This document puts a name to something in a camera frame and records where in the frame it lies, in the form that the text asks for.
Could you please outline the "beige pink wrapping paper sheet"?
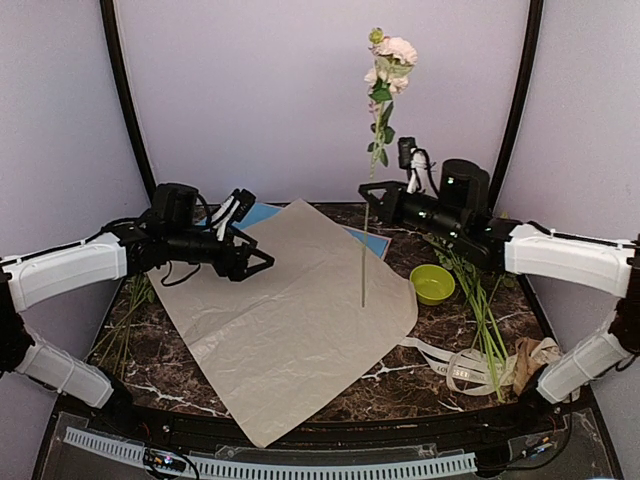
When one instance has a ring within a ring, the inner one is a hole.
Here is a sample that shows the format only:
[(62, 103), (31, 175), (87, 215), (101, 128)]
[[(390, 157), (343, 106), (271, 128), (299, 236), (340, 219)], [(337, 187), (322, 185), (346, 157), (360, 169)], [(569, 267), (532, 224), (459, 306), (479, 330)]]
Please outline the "beige pink wrapping paper sheet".
[(413, 285), (303, 200), (252, 225), (274, 265), (232, 282), (174, 263), (149, 278), (232, 418), (264, 448), (314, 415), (417, 322)]

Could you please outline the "pink rose fake flower stem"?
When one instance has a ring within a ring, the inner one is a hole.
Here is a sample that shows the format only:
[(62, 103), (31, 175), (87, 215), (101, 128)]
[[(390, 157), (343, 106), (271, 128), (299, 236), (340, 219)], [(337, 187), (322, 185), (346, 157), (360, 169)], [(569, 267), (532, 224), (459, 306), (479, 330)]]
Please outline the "pink rose fake flower stem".
[(395, 138), (390, 125), (395, 98), (409, 85), (409, 76), (418, 63), (416, 48), (400, 36), (389, 36), (382, 28), (374, 27), (369, 35), (372, 66), (365, 75), (368, 85), (369, 112), (373, 117), (373, 140), (367, 147), (370, 154), (368, 181), (375, 179), (376, 167), (388, 166), (386, 147)]

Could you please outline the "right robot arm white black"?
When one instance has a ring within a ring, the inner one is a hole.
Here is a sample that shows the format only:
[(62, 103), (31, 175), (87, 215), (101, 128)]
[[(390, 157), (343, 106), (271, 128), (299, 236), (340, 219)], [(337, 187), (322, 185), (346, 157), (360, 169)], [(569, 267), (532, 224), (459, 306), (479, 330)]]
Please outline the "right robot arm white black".
[(534, 376), (536, 395), (511, 410), (511, 426), (530, 434), (547, 420), (547, 402), (559, 403), (638, 357), (639, 243), (495, 217), (488, 205), (490, 178), (485, 170), (463, 159), (449, 159), (441, 170), (435, 195), (399, 181), (365, 183), (358, 192), (379, 220), (431, 233), (481, 270), (557, 279), (618, 300), (601, 327)]

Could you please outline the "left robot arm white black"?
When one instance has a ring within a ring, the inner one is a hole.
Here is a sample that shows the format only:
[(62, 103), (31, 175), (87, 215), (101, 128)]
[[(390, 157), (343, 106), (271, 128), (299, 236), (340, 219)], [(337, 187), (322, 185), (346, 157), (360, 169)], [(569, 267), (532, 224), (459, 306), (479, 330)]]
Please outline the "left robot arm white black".
[(255, 203), (247, 190), (234, 190), (205, 220), (194, 222), (206, 202), (188, 185), (156, 187), (141, 216), (109, 222), (96, 234), (66, 245), (7, 257), (1, 262), (1, 371), (18, 373), (87, 406), (120, 436), (141, 427), (140, 412), (130, 406), (126, 387), (100, 368), (72, 356), (27, 330), (22, 314), (58, 295), (103, 281), (144, 274), (183, 262), (244, 281), (272, 267), (275, 260), (255, 239), (236, 228)]

